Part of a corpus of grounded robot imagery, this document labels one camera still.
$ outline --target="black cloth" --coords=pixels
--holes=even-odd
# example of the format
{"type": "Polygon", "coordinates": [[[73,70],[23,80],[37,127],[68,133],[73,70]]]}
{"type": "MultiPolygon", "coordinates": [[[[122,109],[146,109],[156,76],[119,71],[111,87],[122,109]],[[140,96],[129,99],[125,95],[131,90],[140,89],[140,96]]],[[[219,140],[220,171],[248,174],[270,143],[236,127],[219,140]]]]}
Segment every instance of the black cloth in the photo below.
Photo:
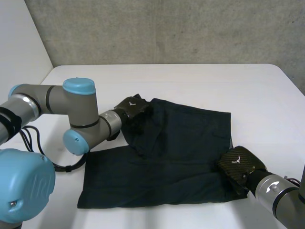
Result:
{"type": "Polygon", "coordinates": [[[129,146],[88,154],[78,208],[227,202],[238,195],[216,163],[231,144],[231,114],[153,99],[122,132],[129,146]]]}

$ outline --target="table surface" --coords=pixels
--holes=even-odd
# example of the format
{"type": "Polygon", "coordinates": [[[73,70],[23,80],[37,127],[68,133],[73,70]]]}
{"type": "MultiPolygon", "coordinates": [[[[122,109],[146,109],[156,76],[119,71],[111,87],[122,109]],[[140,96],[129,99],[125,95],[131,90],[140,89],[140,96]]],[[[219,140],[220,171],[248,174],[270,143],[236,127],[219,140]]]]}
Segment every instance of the table surface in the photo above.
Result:
{"type": "MultiPolygon", "coordinates": [[[[161,98],[178,104],[232,113],[235,146],[255,153],[268,170],[301,178],[305,162],[305,97],[276,66],[270,64],[76,65],[53,69],[43,84],[61,85],[72,77],[95,81],[99,112],[112,109],[139,93],[150,101],[161,98]]],[[[39,128],[47,156],[61,165],[79,157],[64,147],[69,129],[66,116],[43,115],[31,123],[39,128]]],[[[93,150],[124,146],[117,140],[93,150]]],[[[20,136],[2,148],[25,149],[20,136]]],[[[24,222],[23,229],[284,229],[249,194],[229,203],[163,205],[134,209],[77,209],[84,167],[57,173],[54,193],[44,211],[24,222]]]]}

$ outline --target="gray wall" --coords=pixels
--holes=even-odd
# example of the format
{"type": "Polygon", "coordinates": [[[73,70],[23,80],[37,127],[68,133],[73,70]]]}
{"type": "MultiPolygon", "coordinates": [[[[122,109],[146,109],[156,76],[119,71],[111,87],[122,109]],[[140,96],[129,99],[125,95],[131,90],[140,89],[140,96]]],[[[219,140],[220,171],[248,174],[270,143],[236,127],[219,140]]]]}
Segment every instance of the gray wall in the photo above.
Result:
{"type": "Polygon", "coordinates": [[[272,63],[305,93],[305,0],[25,0],[54,66],[272,63]]]}

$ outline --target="light blue joint cap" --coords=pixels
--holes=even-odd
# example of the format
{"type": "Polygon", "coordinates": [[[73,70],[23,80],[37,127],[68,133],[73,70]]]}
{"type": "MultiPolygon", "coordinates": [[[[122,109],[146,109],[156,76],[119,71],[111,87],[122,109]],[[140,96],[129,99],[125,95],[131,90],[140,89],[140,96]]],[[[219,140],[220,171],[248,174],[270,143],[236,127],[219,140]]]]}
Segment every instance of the light blue joint cap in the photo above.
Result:
{"type": "Polygon", "coordinates": [[[0,150],[0,221],[19,223],[37,216],[55,186],[53,163],[44,155],[0,150]]]}
{"type": "Polygon", "coordinates": [[[90,95],[96,92],[94,81],[87,78],[71,78],[62,84],[65,91],[73,94],[90,95]]]}
{"type": "Polygon", "coordinates": [[[15,85],[15,86],[13,86],[11,89],[10,89],[10,92],[9,92],[9,96],[8,96],[8,98],[10,98],[11,97],[11,95],[13,94],[13,92],[14,92],[14,90],[17,88],[17,87],[19,87],[21,84],[18,84],[18,85],[15,85]]]}
{"type": "Polygon", "coordinates": [[[75,130],[67,130],[63,134],[63,143],[70,153],[83,155],[89,152],[89,146],[86,140],[75,130]]]}

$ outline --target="gray robot arm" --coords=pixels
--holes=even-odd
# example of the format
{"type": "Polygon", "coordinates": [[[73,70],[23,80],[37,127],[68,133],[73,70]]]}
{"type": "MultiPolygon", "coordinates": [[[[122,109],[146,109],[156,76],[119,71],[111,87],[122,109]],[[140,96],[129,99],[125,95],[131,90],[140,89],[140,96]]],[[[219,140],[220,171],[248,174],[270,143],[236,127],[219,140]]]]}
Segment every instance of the gray robot arm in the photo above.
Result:
{"type": "Polygon", "coordinates": [[[218,162],[237,190],[250,190],[258,202],[288,229],[305,228],[305,168],[300,187],[268,172],[250,151],[238,146],[218,162]],[[232,163],[239,158],[239,163],[232,163]]]}
{"type": "MultiPolygon", "coordinates": [[[[42,114],[67,115],[71,128],[63,136],[64,144],[71,153],[82,155],[117,133],[125,118],[121,110],[99,114],[95,92],[94,82],[83,78],[68,79],[63,86],[22,84],[1,107],[22,119],[21,128],[42,114]]],[[[16,133],[1,122],[0,144],[16,133]]]]}
{"type": "MultiPolygon", "coordinates": [[[[122,125],[143,113],[148,103],[128,97],[113,110],[98,113],[94,82],[73,78],[62,86],[21,84],[0,105],[0,145],[42,114],[69,117],[63,135],[66,148],[75,155],[88,153],[106,139],[114,139],[122,125]]],[[[55,185],[52,162],[45,156],[4,149],[0,151],[0,229],[20,229],[23,221],[38,215],[55,185]]]]}

